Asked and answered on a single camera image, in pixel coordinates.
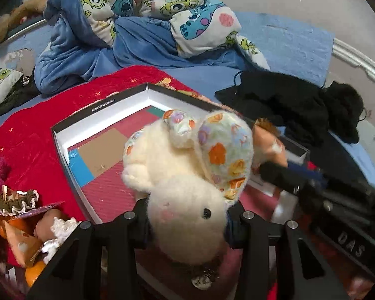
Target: black fabric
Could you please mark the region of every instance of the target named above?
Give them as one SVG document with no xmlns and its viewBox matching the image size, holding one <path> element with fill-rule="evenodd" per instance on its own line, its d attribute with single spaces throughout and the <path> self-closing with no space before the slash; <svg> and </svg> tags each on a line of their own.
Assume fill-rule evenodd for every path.
<svg viewBox="0 0 375 300">
<path fill-rule="evenodd" d="M 286 135 L 305 144 L 310 150 L 311 162 L 325 172 L 345 180 L 364 180 L 350 154 L 327 132 L 331 116 L 324 102 L 325 92 L 289 75 L 243 72 L 239 86 L 217 91 L 215 96 L 251 120 L 267 118 L 276 126 L 286 126 Z"/>
<path fill-rule="evenodd" d="M 11 91 L 7 95 L 6 99 L 0 104 L 0 116 L 8 113 L 10 110 L 19 107 L 36 96 L 40 95 L 41 92 L 36 87 L 34 76 L 21 78 L 12 87 Z"/>
<path fill-rule="evenodd" d="M 358 92 L 348 84 L 333 82 L 322 97 L 329 113 L 331 130 L 346 143 L 358 143 L 357 125 L 364 103 Z"/>
</svg>

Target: silver bolt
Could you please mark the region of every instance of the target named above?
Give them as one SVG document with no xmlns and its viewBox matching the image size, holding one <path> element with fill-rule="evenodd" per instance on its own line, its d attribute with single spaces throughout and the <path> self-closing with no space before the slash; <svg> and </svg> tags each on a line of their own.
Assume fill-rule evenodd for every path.
<svg viewBox="0 0 375 300">
<path fill-rule="evenodd" d="M 127 220 L 131 220 L 131 219 L 134 219 L 136 216 L 135 212 L 132 212 L 132 211 L 129 211 L 129 212 L 126 212 L 123 217 Z"/>
<path fill-rule="evenodd" d="M 323 202 L 323 208 L 324 208 L 325 210 L 327 210 L 328 212 L 331 212 L 331 211 L 333 210 L 334 206 L 333 206 L 333 204 L 332 204 L 331 202 L 329 202 L 329 201 L 324 201 L 324 202 Z"/>
<path fill-rule="evenodd" d="M 252 218 L 254 218 L 256 215 L 251 212 L 251 211 L 245 211 L 243 212 L 243 217 L 247 220 L 251 220 Z"/>
<path fill-rule="evenodd" d="M 290 229 L 297 229 L 297 228 L 299 227 L 299 224 L 298 224 L 296 221 L 290 220 L 290 221 L 287 223 L 287 226 L 288 226 Z"/>
<path fill-rule="evenodd" d="M 298 195 L 299 194 L 299 191 L 300 191 L 300 187 L 299 186 L 295 186 L 295 188 L 293 188 L 293 195 Z"/>
<path fill-rule="evenodd" d="M 83 222 L 81 223 L 81 229 L 83 229 L 83 230 L 87 230 L 87 229 L 90 228 L 91 225 L 92 225 L 92 224 L 91 224 L 89 221 L 83 221 Z"/>
</svg>

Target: brown rectangle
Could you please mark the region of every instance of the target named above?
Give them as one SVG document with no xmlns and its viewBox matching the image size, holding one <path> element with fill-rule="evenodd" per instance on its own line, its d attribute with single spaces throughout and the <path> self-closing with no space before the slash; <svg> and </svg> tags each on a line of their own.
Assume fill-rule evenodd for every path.
<svg viewBox="0 0 375 300">
<path fill-rule="evenodd" d="M 122 160 L 128 138 L 113 128 L 78 148 L 94 178 Z"/>
</svg>

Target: cream plush toy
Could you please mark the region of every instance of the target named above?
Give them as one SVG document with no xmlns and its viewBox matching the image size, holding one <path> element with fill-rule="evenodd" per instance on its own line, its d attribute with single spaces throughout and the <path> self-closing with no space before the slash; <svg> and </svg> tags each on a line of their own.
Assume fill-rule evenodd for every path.
<svg viewBox="0 0 375 300">
<path fill-rule="evenodd" d="M 216 111 L 198 121 L 170 110 L 127 141 L 122 179 L 137 199 L 149 194 L 159 248 L 174 261 L 201 265 L 225 242 L 227 209 L 245 188 L 252 160 L 252 132 L 237 115 Z"/>
</svg>

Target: floral print ear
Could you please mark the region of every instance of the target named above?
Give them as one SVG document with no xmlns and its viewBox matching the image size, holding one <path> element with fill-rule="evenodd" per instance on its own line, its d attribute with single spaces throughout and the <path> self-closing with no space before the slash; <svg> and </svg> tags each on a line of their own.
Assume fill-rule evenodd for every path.
<svg viewBox="0 0 375 300">
<path fill-rule="evenodd" d="M 163 121 L 169 128 L 169 140 L 176 148 L 189 149 L 193 147 L 192 131 L 196 121 L 182 110 L 171 109 L 163 115 Z"/>
<path fill-rule="evenodd" d="M 201 123 L 195 150 L 207 179 L 223 194 L 228 206 L 235 204 L 250 177 L 253 137 L 249 126 L 233 113 L 217 111 Z"/>
</svg>

